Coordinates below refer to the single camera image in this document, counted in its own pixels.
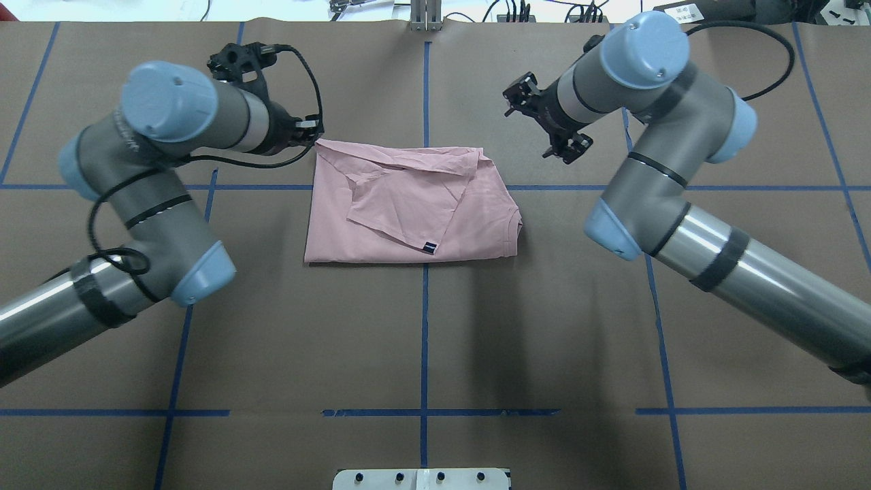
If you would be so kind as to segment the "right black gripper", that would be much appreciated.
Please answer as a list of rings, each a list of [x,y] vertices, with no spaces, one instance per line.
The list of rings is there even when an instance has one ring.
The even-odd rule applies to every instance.
[[[504,117],[514,112],[534,118],[548,136],[548,148],[542,158],[558,158],[564,165],[573,164],[590,149],[594,140],[578,133],[579,123],[572,120],[558,101],[558,80],[541,90],[531,71],[518,77],[508,86],[503,97],[508,104]]]

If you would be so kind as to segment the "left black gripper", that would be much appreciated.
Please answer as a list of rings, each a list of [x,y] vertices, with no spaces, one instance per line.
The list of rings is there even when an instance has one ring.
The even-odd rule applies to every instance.
[[[287,148],[313,146],[323,133],[323,117],[292,116],[280,103],[267,104],[269,129],[262,142],[262,155],[273,156]]]

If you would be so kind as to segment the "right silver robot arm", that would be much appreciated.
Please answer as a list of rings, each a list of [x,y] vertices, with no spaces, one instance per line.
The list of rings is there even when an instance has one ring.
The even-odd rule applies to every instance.
[[[548,134],[544,157],[570,164],[592,139],[585,127],[625,109],[644,124],[585,221],[585,235],[626,261],[650,255],[869,388],[869,305],[685,199],[703,164],[746,148],[758,115],[690,59],[687,32],[647,10],[604,36],[545,88],[532,73],[503,93],[509,113]]]

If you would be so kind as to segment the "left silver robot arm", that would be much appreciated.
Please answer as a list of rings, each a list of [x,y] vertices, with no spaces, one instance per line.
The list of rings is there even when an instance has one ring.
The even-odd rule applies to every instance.
[[[93,206],[112,206],[131,241],[100,248],[2,307],[2,385],[164,299],[182,307],[223,288],[236,269],[176,170],[202,148],[272,156],[311,149],[323,114],[288,115],[269,100],[265,78],[212,80],[186,65],[136,66],[119,106],[59,153],[65,182]]]

